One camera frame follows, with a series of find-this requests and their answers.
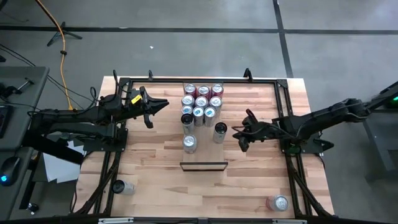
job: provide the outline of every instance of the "desk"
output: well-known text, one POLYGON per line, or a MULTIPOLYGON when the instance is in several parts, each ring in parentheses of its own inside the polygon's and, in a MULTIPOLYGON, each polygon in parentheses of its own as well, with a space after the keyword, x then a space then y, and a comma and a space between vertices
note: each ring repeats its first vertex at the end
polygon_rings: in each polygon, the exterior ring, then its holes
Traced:
MULTIPOLYGON (((302 79, 290 79, 289 91, 294 114, 310 112, 302 79)), ((224 84, 221 119, 228 125, 224 140, 224 172, 183 172, 183 130, 180 124, 181 83, 135 83, 144 85, 154 98, 170 104, 153 118, 147 129, 143 118, 127 122, 129 136, 122 153, 118 179, 136 185, 133 196, 115 195, 112 216, 127 217, 211 217, 211 218, 293 218, 284 155, 278 141, 257 142, 243 153, 232 138, 234 125, 241 125, 250 108, 258 120, 278 117, 274 88, 268 84, 224 84), (286 212, 270 212, 267 196, 283 194, 290 201, 286 212)), ((101 95, 114 92, 113 77, 104 77, 101 95)), ((77 183, 78 210, 90 197, 100 179, 103 152, 94 152, 81 167, 77 183)), ((303 155, 307 185, 324 208, 333 213, 325 171, 319 158, 303 155)), ((106 194, 101 207, 104 209, 106 194)), ((302 194, 298 196, 303 210, 302 194)))
MULTIPOLYGON (((45 67, 0 67, 0 82, 5 86, 19 87, 25 82, 25 77, 30 78, 35 84, 23 89, 21 95, 11 95, 8 100, 11 103, 37 106, 48 73, 49 70, 45 67)), ((0 198, 7 202, 0 203, 0 220, 7 220, 11 214, 33 152, 31 147, 21 147, 22 139, 30 123, 27 112, 32 108, 22 105, 12 106, 14 108, 7 131, 0 139, 0 165, 8 157, 14 155, 20 157, 21 161, 16 182, 9 187, 0 185, 0 198)))

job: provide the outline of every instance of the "yellow cable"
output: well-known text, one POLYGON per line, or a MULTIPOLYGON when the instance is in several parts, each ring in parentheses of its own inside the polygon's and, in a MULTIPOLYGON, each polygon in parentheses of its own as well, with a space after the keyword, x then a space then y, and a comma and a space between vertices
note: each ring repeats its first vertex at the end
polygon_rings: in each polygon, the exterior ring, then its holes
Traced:
MULTIPOLYGON (((63 48, 62 50, 65 51, 66 49, 66 42, 65 42, 65 36, 63 35, 62 29, 61 27, 58 25, 58 22, 55 20, 55 18, 51 15, 51 13, 47 10, 47 8, 42 4, 42 2, 40 0, 37 0, 37 2, 43 7, 43 9, 46 11, 46 13, 51 17, 51 19, 54 21, 55 25, 57 26, 59 32, 61 33, 62 36, 62 42, 63 42, 63 48)), ((67 84, 65 83, 65 78, 63 77, 63 62, 65 60, 65 55, 62 54, 62 59, 61 59, 61 66, 60 66, 60 71, 61 71, 61 77, 62 77, 62 82, 63 82, 63 87, 65 89, 65 94, 67 96, 67 100, 68 100, 68 105, 69 105, 69 109, 73 110, 73 106, 70 103, 70 99, 69 99, 69 94, 68 94, 68 89, 67 89, 67 84)))

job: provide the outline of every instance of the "wooden table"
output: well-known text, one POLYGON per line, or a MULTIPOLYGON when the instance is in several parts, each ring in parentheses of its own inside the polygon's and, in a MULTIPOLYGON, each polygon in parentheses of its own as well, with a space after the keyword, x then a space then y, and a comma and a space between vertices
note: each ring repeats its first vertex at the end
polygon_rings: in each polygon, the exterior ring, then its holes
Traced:
MULTIPOLYGON (((296 115, 310 112, 303 79, 288 79, 290 98, 296 115)), ((154 98, 170 104, 153 117, 154 128, 147 129, 143 118, 127 122, 129 136, 122 154, 118 179, 136 186, 133 196, 115 195, 112 216, 129 217, 211 217, 211 218, 293 218, 293 206, 284 155, 278 141, 256 142, 243 153, 232 138, 234 125, 240 125, 250 108, 258 120, 278 117, 275 93, 268 84, 224 84, 221 119, 228 125, 224 140, 224 172, 183 172, 179 166, 183 130, 181 127, 181 83, 135 83, 144 85, 154 98), (265 205, 270 195, 282 194, 289 200, 286 212, 271 212, 265 205)), ((104 77, 101 95, 114 92, 113 77, 104 77)), ((81 167, 77 183, 79 209, 93 193, 100 179, 104 153, 94 152, 81 167)), ((322 162, 303 155, 308 188, 324 208, 333 213, 322 162)), ((104 193, 104 209, 108 188, 104 193)), ((304 212, 302 193, 298 190, 304 212)))

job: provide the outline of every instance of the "concrete floor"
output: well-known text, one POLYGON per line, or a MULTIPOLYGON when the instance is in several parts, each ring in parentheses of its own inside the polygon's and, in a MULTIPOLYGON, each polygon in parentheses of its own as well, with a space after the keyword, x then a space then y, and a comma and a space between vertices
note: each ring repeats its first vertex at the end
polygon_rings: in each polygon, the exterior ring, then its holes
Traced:
MULTIPOLYGON (((68 0, 43 1, 58 21, 70 26, 277 28, 272 0, 68 0)), ((395 0, 279 0, 286 29, 398 29, 395 0)), ((4 11, 25 25, 51 26, 33 1, 11 1, 4 11)), ((0 14, 0 24, 16 24, 0 14)), ((240 77, 246 67, 256 77, 286 77, 278 34, 77 33, 67 39, 68 87, 86 96, 99 90, 104 75, 195 75, 240 77)), ((60 80, 59 40, 53 32, 0 31, 0 43, 50 67, 60 80)), ((396 35, 286 35, 295 78, 304 78, 312 110, 347 97, 370 99, 397 81, 396 35)), ((2 65, 24 66, 2 53, 2 65)), ((74 99, 83 107, 89 102, 74 99)), ((66 109, 65 96, 48 83, 39 108, 66 109)), ((396 182, 369 184, 364 176, 379 161, 361 124, 341 124, 324 131, 335 143, 325 153, 326 176, 335 213, 344 218, 398 222, 396 182)), ((73 183, 35 189, 37 217, 68 213, 73 183), (59 198, 59 191, 65 192, 59 198)), ((13 218, 28 217, 25 211, 13 218)))

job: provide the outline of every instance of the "can on floor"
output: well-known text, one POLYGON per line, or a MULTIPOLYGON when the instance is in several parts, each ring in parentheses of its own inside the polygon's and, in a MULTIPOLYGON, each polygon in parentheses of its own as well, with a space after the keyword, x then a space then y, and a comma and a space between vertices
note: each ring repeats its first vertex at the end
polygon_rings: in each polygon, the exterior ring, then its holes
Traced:
POLYGON ((186 153, 192 154, 197 150, 197 139, 193 135, 184 136, 182 146, 186 153))
POLYGON ((212 107, 207 107, 205 110, 205 126, 212 127, 216 120, 216 110, 212 107))
POLYGON ((194 99, 197 98, 197 87, 194 84, 187 84, 184 87, 184 94, 185 95, 191 95, 193 96, 194 99))
POLYGON ((117 180, 113 182, 112 191, 115 194, 132 195, 135 192, 135 187, 132 183, 117 180))
POLYGON ((195 105, 200 106, 203 109, 206 109, 207 106, 209 105, 209 101, 204 96, 198 96, 198 98, 195 100, 195 105))
POLYGON ((181 112, 182 112, 182 114, 192 114, 193 109, 191 106, 185 105, 182 107, 181 112))
POLYGON ((283 212, 287 210, 289 203, 283 195, 269 196, 266 200, 266 207, 275 212, 283 212))
POLYGON ((184 134, 192 134, 194 125, 193 125, 193 116, 191 114, 183 114, 181 116, 182 128, 184 130, 184 134))
POLYGON ((222 84, 217 83, 211 87, 211 97, 218 96, 218 97, 222 98, 223 93, 224 93, 224 87, 222 84))
POLYGON ((195 99, 191 95, 185 95, 181 99, 182 106, 191 106, 195 105, 195 99))
POLYGON ((193 109, 193 120, 195 126, 202 126, 205 122, 205 110, 199 106, 193 109))
POLYGON ((216 117, 218 117, 221 113, 221 106, 223 104, 223 100, 219 96, 213 96, 209 101, 209 106, 214 107, 216 110, 216 117))
POLYGON ((210 88, 207 86, 201 86, 198 88, 198 97, 204 96, 207 100, 210 100, 210 88))
POLYGON ((213 141, 215 143, 221 144, 224 141, 227 126, 223 122, 219 122, 214 126, 213 141))

